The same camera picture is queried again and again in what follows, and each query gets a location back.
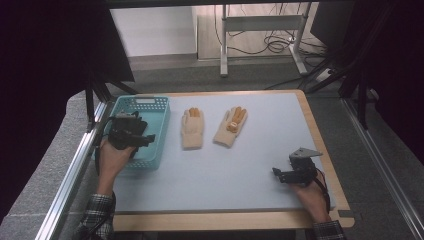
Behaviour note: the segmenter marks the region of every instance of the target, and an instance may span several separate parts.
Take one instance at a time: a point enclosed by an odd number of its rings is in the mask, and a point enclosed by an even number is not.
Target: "beige glove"
[[[233,146],[236,137],[240,134],[246,118],[246,109],[242,109],[241,107],[231,108],[231,111],[227,111],[225,113],[224,119],[222,120],[213,140],[227,147]]]
[[[184,111],[181,120],[181,135],[184,149],[201,148],[203,145],[203,112],[198,108]]]

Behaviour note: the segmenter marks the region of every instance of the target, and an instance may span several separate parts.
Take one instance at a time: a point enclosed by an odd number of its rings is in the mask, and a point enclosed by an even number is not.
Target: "black device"
[[[307,186],[318,175],[317,168],[311,157],[320,155],[322,155],[320,152],[299,148],[289,156],[293,171],[283,172],[278,168],[272,168],[272,171],[280,179],[281,183],[299,183]]]
[[[318,175],[317,169],[311,158],[290,158],[293,171],[282,172],[278,168],[272,168],[274,175],[281,183],[301,183],[309,185]]]
[[[155,141],[156,135],[143,136],[147,128],[147,122],[139,117],[138,112],[128,114],[120,112],[114,117],[110,117],[112,121],[109,130],[109,142],[118,150],[127,147],[148,147],[150,143]]]

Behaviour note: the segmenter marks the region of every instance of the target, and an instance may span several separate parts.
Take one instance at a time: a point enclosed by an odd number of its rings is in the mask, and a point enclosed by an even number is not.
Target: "human hand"
[[[324,174],[318,171],[317,179],[325,186]],[[327,212],[327,203],[321,188],[315,181],[308,186],[300,186],[299,184],[288,184],[296,193],[305,210],[311,215],[314,223],[323,223],[331,221]]]
[[[125,167],[135,147],[118,150],[108,140],[100,144],[99,185],[97,194],[112,196],[116,176]]]

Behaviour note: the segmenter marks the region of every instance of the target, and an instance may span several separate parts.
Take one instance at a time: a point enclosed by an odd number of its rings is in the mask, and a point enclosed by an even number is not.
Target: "sleeve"
[[[339,221],[314,223],[313,228],[317,240],[346,240]]]
[[[112,239],[115,203],[115,195],[113,197],[100,194],[91,195],[72,240]]]

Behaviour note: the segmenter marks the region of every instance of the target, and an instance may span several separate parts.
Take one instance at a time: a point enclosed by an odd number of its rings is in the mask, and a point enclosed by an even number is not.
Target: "teal plastic crate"
[[[143,136],[155,134],[155,141],[148,147],[140,147],[138,152],[126,165],[127,169],[150,169],[159,168],[165,136],[169,123],[169,99],[163,96],[139,97],[137,95],[118,97],[110,116],[120,112],[133,113],[139,112],[139,117],[147,122],[147,128]],[[105,128],[109,132],[111,124]]]

